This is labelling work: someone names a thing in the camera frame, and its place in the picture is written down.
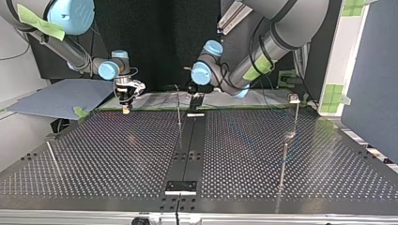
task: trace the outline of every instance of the robotic arm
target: robotic arm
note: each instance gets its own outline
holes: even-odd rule
[[[99,74],[105,80],[115,80],[123,113],[130,113],[131,103],[145,90],[145,85],[131,79],[127,52],[114,51],[111,59],[92,57],[69,37],[61,41],[20,22],[17,13],[19,4],[29,8],[45,21],[62,25],[67,35],[78,36],[90,29],[94,21],[93,0],[1,0],[0,16],[16,29],[29,33],[41,44],[58,54],[68,62],[71,69]]]
[[[271,29],[234,71],[224,70],[220,63],[223,48],[210,40],[191,71],[199,85],[220,87],[231,96],[243,98],[250,83],[273,70],[274,63],[313,38],[325,19],[329,0],[241,0],[271,21]]]

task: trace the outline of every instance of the metal optical table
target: metal optical table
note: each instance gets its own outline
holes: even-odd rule
[[[301,109],[296,124],[292,109],[203,113],[179,125],[175,111],[95,112],[0,173],[0,223],[398,224],[398,174],[312,109]],[[190,184],[191,194],[166,195],[171,184]]]

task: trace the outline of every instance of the black curtain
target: black curtain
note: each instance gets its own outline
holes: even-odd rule
[[[217,0],[96,0],[96,21],[108,52],[126,50],[146,91],[186,86],[208,39],[218,39]]]

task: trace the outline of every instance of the perforated metal surface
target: perforated metal surface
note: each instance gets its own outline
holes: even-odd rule
[[[398,175],[309,110],[300,110],[279,195],[283,143],[294,131],[294,115],[208,112],[201,199],[213,206],[277,199],[398,203]]]
[[[100,112],[0,182],[0,194],[157,199],[174,152],[176,112]]]

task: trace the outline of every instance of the green sticker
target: green sticker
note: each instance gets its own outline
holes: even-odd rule
[[[360,16],[365,6],[365,0],[345,0],[343,16]]]
[[[257,59],[257,61],[255,61],[255,65],[263,73],[267,74],[271,72],[272,64],[267,60],[267,58],[263,54],[260,56],[260,58]],[[251,67],[243,76],[243,79],[245,79],[248,82],[252,82],[256,78],[258,78],[258,76],[260,76],[260,74],[257,71],[255,71],[254,67]]]
[[[86,111],[85,111],[82,107],[80,107],[80,106],[75,106],[75,107],[73,107],[73,110],[74,110],[75,114],[76,114],[77,116],[79,116],[79,118],[85,118],[85,117],[87,117],[87,116],[89,115],[89,113],[86,112]]]
[[[18,7],[18,16],[20,17],[21,23],[26,23],[33,27],[36,27],[39,31],[43,32],[48,36],[58,38],[61,41],[64,40],[65,37],[64,27],[53,22],[46,22],[42,20],[33,11],[29,10],[29,8],[24,7],[20,4],[18,4],[17,7]]]
[[[343,86],[336,84],[327,84],[325,93],[322,97],[322,113],[336,113],[340,103],[343,101]]]

